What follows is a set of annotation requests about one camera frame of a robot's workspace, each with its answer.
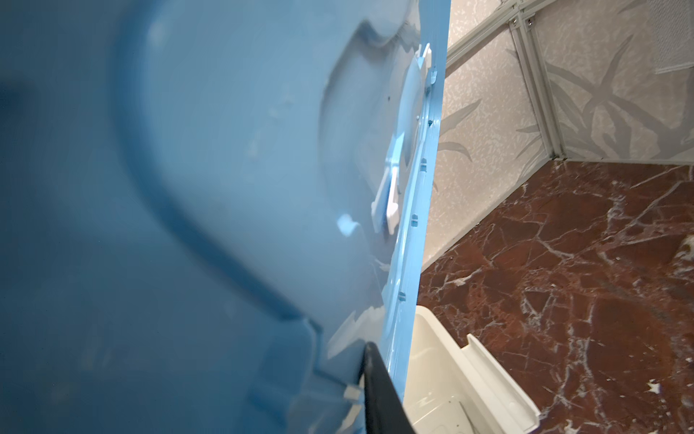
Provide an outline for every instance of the white wall trim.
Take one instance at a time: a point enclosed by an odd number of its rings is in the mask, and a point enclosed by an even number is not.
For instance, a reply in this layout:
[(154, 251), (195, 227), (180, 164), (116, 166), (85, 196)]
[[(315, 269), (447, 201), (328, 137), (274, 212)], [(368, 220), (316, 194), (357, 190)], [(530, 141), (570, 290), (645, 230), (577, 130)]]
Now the white wall trim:
[(619, 162), (635, 165), (672, 165), (672, 166), (691, 166), (694, 161), (689, 160), (620, 160), (618, 158), (566, 158), (557, 161), (573, 161), (573, 162)]
[(494, 211), (494, 208), (496, 208), (503, 201), (505, 201), (508, 196), (511, 196), (511, 193), (515, 192), (518, 187), (525, 184), (525, 182), (528, 179), (530, 179), (530, 177), (533, 176), (535, 174), (535, 172), (537, 172), (540, 169), (540, 167), (544, 166), (548, 161), (550, 161), (550, 159), (547, 157), (538, 161), (537, 164), (535, 164), (535, 166), (532, 168), (532, 170), (530, 170), (524, 177), (522, 177), (519, 180), (519, 182), (517, 182), (513, 187), (509, 188), (504, 194), (501, 194), (497, 198), (496, 201), (494, 201), (486, 210), (484, 210), (482, 213), (480, 213), (480, 215), (477, 216), (477, 219), (473, 220), (472, 224), (469, 224), (469, 225), (463, 227), (463, 229), (460, 232), (458, 232), (458, 234), (456, 236), (454, 236), (449, 242), (445, 243), (442, 247), (440, 247), (437, 250), (437, 252), (434, 255), (432, 255), (431, 258), (429, 258), (429, 260), (427, 260), (426, 262), (424, 262), (424, 264), (422, 264), (422, 272), (424, 270), (426, 270), (431, 264), (436, 262), (437, 259), (442, 257), (442, 255), (447, 250), (449, 250), (451, 247), (453, 247), (455, 245), (455, 243), (460, 241), (460, 239), (465, 236), (465, 234), (467, 234), (475, 226), (477, 226), (482, 221), (482, 219), (484, 219), (487, 215), (489, 215), (490, 212)]

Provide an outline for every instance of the wallpaper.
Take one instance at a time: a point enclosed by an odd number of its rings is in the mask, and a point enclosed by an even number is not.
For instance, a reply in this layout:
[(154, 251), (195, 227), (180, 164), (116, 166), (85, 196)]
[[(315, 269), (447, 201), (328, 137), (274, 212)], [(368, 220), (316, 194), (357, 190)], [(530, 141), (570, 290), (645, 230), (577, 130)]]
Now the wallpaper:
[(694, 69), (654, 73), (646, 0), (558, 0), (535, 22), (569, 157), (694, 161)]
[[(454, 0), (449, 46), (498, 0)], [(508, 28), (446, 77), (424, 265), (547, 160)]]

